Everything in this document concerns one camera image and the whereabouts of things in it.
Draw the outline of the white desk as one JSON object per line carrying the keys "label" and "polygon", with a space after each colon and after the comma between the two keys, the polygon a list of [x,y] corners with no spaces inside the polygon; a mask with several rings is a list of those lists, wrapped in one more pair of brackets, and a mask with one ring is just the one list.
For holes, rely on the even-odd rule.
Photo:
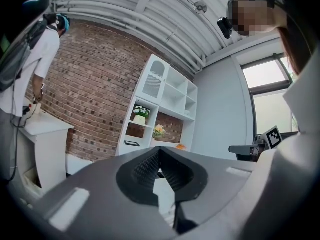
{"label": "white desk", "polygon": [[[174,143],[174,142],[165,142],[165,141],[159,141],[159,140],[155,140],[154,138],[151,139],[151,143],[150,143],[150,148],[154,148],[154,147],[169,147],[169,148],[176,148],[176,146],[178,144],[181,144],[181,143]],[[187,147],[187,152],[190,152],[191,149],[189,146],[185,145],[185,144],[182,144],[184,146]]]}

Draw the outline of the low white bench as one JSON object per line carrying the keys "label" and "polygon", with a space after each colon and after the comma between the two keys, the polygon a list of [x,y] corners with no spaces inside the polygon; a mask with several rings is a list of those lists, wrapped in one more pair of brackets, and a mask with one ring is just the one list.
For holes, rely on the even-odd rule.
{"label": "low white bench", "polygon": [[85,160],[74,156],[72,154],[66,155],[66,173],[68,175],[74,175],[85,167],[93,164],[93,161]]}

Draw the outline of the white shelf hutch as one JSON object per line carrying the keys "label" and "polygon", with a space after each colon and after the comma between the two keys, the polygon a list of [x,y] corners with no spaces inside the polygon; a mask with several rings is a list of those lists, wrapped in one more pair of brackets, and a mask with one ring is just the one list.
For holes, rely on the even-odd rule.
{"label": "white shelf hutch", "polygon": [[[167,62],[151,55],[137,82],[131,98],[116,155],[150,148],[153,130],[160,113],[183,122],[180,144],[192,149],[197,114],[198,88]],[[133,122],[135,106],[150,109],[144,125]],[[125,145],[124,141],[137,142],[140,146]]]}

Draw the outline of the round ceiling fixture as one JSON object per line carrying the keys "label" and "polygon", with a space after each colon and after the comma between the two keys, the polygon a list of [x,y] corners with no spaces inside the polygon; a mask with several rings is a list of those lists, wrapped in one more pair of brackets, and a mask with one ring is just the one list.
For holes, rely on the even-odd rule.
{"label": "round ceiling fixture", "polygon": [[197,1],[193,4],[193,10],[200,15],[203,15],[207,12],[208,6],[203,1]]}

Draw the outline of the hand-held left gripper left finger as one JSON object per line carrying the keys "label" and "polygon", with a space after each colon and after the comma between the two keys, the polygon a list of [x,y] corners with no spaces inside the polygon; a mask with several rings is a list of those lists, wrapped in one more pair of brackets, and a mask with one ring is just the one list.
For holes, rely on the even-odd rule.
{"label": "hand-held left gripper left finger", "polygon": [[154,184],[159,148],[95,162],[47,192],[35,211],[67,240],[173,240]]}

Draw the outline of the beige box with red button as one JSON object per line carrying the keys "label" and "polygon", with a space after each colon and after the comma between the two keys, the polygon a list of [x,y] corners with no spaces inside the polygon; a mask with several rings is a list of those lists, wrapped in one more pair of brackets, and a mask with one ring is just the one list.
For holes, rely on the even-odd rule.
{"label": "beige box with red button", "polygon": [[33,101],[29,104],[30,111],[28,112],[28,116],[38,115],[40,113],[42,104],[40,102]]}

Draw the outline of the white flowers in cream pot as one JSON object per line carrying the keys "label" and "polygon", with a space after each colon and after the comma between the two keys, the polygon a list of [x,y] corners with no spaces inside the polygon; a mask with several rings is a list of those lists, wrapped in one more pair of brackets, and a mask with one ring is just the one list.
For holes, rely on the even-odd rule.
{"label": "white flowers in cream pot", "polygon": [[133,109],[133,113],[134,113],[133,122],[139,125],[145,125],[146,120],[151,113],[151,110],[141,105],[136,105]]}

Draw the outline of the person's white shirt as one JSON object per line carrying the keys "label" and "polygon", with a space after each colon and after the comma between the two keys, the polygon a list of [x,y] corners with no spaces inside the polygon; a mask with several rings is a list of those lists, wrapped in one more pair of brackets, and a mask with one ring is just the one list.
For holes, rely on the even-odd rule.
{"label": "person's white shirt", "polygon": [[284,99],[300,132],[275,150],[240,240],[320,240],[320,44]]}

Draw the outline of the orange flower bouquet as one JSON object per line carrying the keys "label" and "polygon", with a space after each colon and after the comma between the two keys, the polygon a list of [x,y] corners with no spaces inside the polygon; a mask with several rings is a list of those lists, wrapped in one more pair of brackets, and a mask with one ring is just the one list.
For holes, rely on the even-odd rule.
{"label": "orange flower bouquet", "polygon": [[153,138],[161,138],[166,133],[166,130],[163,125],[156,125],[153,129],[152,137]]}

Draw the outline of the window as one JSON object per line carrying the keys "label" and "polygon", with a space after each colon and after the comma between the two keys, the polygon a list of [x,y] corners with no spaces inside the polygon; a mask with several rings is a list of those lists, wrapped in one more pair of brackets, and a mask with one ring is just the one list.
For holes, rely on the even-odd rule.
{"label": "window", "polygon": [[276,126],[280,133],[296,133],[298,123],[284,100],[284,94],[297,80],[289,59],[273,54],[241,66],[253,106],[255,133],[261,135]]}

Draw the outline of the white ceiling pipes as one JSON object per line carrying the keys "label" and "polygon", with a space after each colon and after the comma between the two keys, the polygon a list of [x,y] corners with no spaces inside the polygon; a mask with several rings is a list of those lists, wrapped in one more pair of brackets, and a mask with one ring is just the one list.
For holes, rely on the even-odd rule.
{"label": "white ceiling pipes", "polygon": [[151,44],[192,73],[220,49],[197,0],[51,0],[70,17],[118,27]]}

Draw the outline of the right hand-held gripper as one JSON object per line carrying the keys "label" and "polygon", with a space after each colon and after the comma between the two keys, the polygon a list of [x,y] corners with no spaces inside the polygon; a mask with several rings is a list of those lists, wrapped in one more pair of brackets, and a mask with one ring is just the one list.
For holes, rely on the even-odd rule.
{"label": "right hand-held gripper", "polygon": [[258,134],[251,145],[231,145],[230,153],[236,155],[238,161],[257,162],[264,151],[275,149],[283,138],[277,126],[274,126],[263,134]]}

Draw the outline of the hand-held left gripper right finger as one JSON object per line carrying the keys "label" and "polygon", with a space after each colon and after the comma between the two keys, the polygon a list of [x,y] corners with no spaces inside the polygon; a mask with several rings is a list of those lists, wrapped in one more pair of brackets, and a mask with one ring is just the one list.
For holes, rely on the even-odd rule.
{"label": "hand-held left gripper right finger", "polygon": [[175,193],[173,228],[179,235],[199,228],[221,212],[244,187],[257,165],[171,147],[159,149],[159,162]]}

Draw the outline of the white pedestal table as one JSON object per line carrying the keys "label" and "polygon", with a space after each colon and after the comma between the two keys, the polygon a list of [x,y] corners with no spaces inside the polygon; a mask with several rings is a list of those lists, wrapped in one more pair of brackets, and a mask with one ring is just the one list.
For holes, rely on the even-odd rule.
{"label": "white pedestal table", "polygon": [[27,192],[36,198],[67,178],[68,131],[74,127],[41,111],[19,129],[17,166]]}

